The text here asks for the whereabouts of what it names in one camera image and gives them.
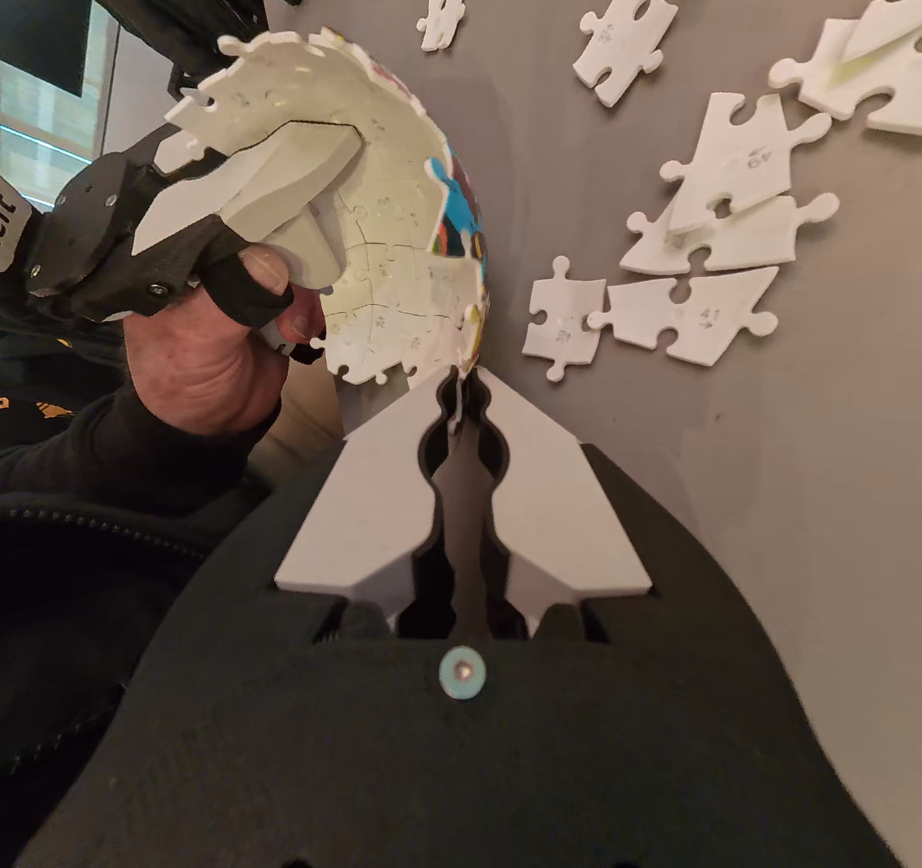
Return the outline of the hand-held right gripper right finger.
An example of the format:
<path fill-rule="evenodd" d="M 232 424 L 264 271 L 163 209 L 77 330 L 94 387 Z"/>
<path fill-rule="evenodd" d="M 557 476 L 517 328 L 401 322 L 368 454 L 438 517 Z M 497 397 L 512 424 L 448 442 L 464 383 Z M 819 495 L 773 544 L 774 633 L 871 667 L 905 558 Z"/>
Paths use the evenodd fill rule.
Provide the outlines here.
<path fill-rule="evenodd" d="M 528 639 L 556 605 L 642 596 L 652 587 L 582 444 L 485 368 L 467 415 L 492 489 L 480 543 L 490 634 Z"/>

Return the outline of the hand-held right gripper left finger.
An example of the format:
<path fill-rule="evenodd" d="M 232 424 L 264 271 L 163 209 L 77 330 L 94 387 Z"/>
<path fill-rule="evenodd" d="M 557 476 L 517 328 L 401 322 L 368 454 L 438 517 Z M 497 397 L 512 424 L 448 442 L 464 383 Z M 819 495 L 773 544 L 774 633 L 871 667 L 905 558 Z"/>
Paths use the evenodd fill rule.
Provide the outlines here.
<path fill-rule="evenodd" d="M 442 639 L 455 626 L 433 475 L 448 456 L 458 370 L 421 380 L 345 439 L 284 557 L 281 591 L 372 603 L 399 635 Z"/>

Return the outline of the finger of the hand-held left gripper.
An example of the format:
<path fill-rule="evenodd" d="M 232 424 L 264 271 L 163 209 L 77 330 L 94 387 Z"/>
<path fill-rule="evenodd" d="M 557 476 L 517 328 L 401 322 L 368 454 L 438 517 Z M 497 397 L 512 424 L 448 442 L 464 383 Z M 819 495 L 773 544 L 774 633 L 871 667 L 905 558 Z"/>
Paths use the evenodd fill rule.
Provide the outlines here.
<path fill-rule="evenodd" d="M 351 125 L 290 122 L 210 173 L 159 193 L 133 233 L 135 256 L 216 216 L 250 243 L 290 256 L 332 256 L 306 207 L 363 150 Z"/>
<path fill-rule="evenodd" d="M 164 176 L 202 175 L 216 166 L 217 152 L 185 130 L 160 142 L 154 158 L 154 167 Z"/>

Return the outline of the partly built puzzle ball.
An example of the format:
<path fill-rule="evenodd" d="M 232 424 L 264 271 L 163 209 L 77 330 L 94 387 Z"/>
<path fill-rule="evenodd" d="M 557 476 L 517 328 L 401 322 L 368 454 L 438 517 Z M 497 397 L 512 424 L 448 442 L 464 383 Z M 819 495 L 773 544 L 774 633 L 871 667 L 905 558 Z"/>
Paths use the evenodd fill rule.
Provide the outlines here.
<path fill-rule="evenodd" d="M 363 150 L 311 203 L 339 276 L 321 296 L 331 373 L 414 387 L 477 360 L 489 310 L 477 200 L 444 133 L 406 86 L 364 49 L 323 28 L 304 39 L 221 36 L 233 59 L 179 102 L 167 122 L 229 156 L 290 122 L 351 125 Z"/>

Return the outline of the puzzle pieces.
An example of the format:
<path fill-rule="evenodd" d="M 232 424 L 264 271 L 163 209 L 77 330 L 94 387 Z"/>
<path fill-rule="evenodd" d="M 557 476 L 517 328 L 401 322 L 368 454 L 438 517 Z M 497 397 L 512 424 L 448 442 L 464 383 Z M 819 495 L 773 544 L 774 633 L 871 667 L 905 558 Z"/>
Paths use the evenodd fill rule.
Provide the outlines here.
<path fill-rule="evenodd" d="M 483 143 L 494 368 L 523 346 L 558 383 L 601 332 L 713 366 L 845 201 L 792 190 L 796 150 L 876 97 L 870 129 L 920 134 L 920 0 L 458 2 L 434 69 Z"/>

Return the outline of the person's left forearm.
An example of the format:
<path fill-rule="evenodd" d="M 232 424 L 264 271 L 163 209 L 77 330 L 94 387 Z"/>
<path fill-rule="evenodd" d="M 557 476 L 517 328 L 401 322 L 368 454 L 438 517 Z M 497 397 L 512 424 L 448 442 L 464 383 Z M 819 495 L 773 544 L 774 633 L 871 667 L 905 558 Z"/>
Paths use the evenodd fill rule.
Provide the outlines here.
<path fill-rule="evenodd" d="M 62 433 L 2 452 L 2 495 L 187 517 L 241 484 L 250 453 L 280 409 L 277 400 L 242 432 L 198 435 L 163 422 L 123 388 L 92 403 Z"/>

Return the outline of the person's left hand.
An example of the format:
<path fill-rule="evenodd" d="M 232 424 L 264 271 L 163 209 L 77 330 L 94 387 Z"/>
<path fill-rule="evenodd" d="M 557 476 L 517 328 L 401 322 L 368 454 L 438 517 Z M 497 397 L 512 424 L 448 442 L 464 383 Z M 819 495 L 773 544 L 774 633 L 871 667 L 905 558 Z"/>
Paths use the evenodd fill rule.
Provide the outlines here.
<path fill-rule="evenodd" d="M 203 284 L 122 335 L 133 389 L 144 407 L 183 433 L 259 440 L 274 423 L 290 359 L 234 321 Z"/>

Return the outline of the person's beige trousers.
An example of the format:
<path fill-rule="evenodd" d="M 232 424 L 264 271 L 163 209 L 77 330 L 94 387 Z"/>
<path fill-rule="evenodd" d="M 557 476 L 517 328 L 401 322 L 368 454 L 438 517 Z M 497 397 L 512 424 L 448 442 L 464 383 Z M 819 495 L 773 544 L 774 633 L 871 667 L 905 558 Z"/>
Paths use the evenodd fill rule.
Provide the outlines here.
<path fill-rule="evenodd" d="M 279 416 L 254 447 L 248 467 L 277 488 L 344 435 L 336 382 L 325 361 L 291 362 Z"/>

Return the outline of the black yellow bag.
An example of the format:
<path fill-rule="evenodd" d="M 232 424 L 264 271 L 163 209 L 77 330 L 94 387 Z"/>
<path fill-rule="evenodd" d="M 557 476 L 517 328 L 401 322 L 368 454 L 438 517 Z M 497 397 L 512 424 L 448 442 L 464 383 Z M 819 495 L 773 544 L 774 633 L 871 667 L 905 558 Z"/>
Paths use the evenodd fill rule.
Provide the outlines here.
<path fill-rule="evenodd" d="M 64 321 L 3 301 L 2 396 L 78 413 L 121 389 L 127 376 L 121 324 Z"/>

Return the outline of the black wall screen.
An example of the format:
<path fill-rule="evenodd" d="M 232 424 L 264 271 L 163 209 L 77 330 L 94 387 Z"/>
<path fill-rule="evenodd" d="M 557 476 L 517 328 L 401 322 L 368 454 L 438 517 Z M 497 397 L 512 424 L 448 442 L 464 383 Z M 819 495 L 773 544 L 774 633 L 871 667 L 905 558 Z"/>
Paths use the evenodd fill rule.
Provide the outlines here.
<path fill-rule="evenodd" d="M 1 0 L 1 60 L 83 94 L 91 0 Z"/>

